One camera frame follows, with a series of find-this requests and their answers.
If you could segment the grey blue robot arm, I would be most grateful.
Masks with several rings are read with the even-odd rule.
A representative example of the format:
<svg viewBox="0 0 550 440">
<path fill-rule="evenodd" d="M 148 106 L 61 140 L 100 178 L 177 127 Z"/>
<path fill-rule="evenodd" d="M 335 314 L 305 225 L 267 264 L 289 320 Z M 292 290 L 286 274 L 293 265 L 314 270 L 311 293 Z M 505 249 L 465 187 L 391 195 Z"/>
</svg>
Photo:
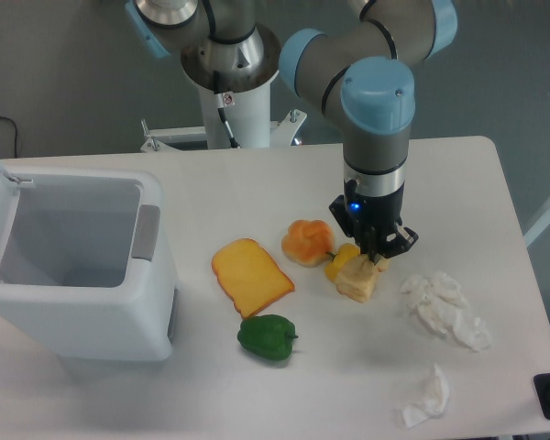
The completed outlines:
<svg viewBox="0 0 550 440">
<path fill-rule="evenodd" d="M 457 33 L 449 1 L 356 1 L 340 37 L 303 29 L 287 41 L 260 24 L 251 1 L 130 1 L 126 11 L 158 57 L 176 54 L 196 86 L 211 149 L 265 148 L 270 85 L 281 79 L 343 137 L 344 192 L 330 206 L 372 261 L 408 251 L 402 222 L 415 113 L 411 67 Z"/>
</svg>

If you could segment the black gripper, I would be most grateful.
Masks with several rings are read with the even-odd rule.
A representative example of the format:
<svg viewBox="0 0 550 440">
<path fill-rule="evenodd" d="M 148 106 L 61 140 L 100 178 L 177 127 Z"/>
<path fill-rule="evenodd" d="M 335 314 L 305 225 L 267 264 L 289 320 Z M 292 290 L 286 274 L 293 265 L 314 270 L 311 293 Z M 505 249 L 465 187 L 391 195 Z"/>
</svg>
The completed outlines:
<svg viewBox="0 0 550 440">
<path fill-rule="evenodd" d="M 396 257 L 411 249 L 419 236 L 402 224 L 404 185 L 381 197 L 357 192 L 357 182 L 344 184 L 329 210 L 347 237 L 352 237 L 360 253 L 377 265 L 382 257 Z"/>
</svg>

